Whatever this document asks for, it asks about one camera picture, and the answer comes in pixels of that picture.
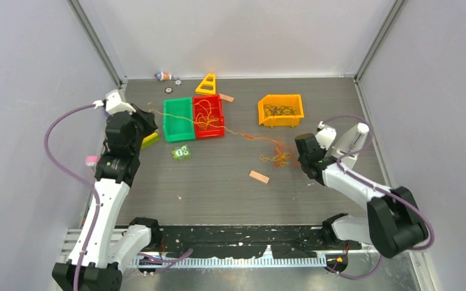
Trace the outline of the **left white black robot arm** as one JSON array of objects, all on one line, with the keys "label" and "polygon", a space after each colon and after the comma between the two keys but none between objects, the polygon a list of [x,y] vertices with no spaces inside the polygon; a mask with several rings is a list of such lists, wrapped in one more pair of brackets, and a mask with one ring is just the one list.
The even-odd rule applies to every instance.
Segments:
[{"label": "left white black robot arm", "polygon": [[119,290],[123,273],[145,248],[161,246],[162,235],[155,219],[136,218],[115,245],[110,240],[120,208],[140,167],[143,139],[154,133],[154,114],[134,104],[108,106],[105,151],[95,170],[95,182],[61,165],[49,149],[49,134],[44,148],[51,161],[92,191],[91,206],[79,238],[65,263],[56,263],[52,277],[62,290]]}]

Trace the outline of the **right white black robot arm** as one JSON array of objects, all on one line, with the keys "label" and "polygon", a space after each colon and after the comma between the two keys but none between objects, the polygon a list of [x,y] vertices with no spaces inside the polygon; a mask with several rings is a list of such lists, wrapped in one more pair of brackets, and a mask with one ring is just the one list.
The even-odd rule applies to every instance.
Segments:
[{"label": "right white black robot arm", "polygon": [[312,133],[297,136],[295,144],[298,161],[310,179],[344,194],[366,211],[365,218],[340,213],[324,220],[320,231],[324,245],[337,249],[345,241],[356,241],[392,258],[433,244],[433,228],[410,190],[391,189],[350,170],[339,158],[328,156]]}]

